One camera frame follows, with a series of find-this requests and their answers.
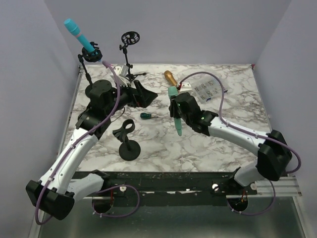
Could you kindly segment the mint green microphone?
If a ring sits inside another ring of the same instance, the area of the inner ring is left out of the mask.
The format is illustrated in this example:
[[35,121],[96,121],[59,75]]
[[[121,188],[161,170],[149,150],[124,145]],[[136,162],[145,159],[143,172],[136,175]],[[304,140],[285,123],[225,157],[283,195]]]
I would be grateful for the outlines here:
[[168,88],[168,96],[170,100],[170,117],[174,119],[175,129],[177,131],[177,134],[179,136],[182,136],[182,122],[181,122],[181,116],[178,113],[178,105],[175,101],[176,96],[178,95],[177,88],[175,86],[171,86]]

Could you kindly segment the gold microphone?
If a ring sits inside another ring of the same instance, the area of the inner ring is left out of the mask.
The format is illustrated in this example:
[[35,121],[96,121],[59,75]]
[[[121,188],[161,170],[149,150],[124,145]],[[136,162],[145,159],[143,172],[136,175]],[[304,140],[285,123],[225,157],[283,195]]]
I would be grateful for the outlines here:
[[164,72],[164,77],[172,86],[177,87],[177,81],[175,80],[173,74],[169,70],[166,70]]

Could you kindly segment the black clip microphone stand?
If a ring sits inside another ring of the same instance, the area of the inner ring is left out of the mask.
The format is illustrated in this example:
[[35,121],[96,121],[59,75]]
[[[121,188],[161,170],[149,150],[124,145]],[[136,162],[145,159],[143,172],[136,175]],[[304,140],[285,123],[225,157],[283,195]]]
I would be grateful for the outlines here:
[[141,153],[141,147],[138,142],[128,138],[129,133],[135,129],[133,119],[127,119],[123,122],[119,129],[113,130],[114,137],[121,142],[119,147],[119,155],[125,161],[133,161],[137,159]]

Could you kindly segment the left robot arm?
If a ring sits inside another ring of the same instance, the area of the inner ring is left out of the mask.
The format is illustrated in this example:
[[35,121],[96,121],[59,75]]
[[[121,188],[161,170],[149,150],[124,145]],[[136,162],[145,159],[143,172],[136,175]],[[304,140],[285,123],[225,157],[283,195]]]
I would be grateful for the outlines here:
[[71,182],[77,168],[90,149],[99,141],[111,124],[111,116],[129,107],[148,107],[158,94],[134,81],[134,87],[118,85],[108,80],[98,80],[86,87],[90,102],[80,114],[73,134],[50,169],[38,180],[26,185],[26,192],[36,210],[63,220],[76,201],[96,193],[104,196],[110,184],[106,174],[95,170],[74,183]]

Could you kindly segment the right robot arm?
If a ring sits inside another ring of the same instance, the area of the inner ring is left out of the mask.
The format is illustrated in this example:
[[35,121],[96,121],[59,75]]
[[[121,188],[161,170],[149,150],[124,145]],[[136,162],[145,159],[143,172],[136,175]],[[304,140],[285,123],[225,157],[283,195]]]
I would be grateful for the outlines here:
[[253,131],[221,120],[220,115],[201,110],[196,99],[188,92],[170,95],[170,116],[174,118],[178,134],[182,132],[182,122],[193,131],[210,137],[224,139],[257,156],[257,160],[238,167],[224,183],[233,194],[239,194],[251,183],[267,179],[278,181],[285,172],[292,154],[286,148],[281,132]]

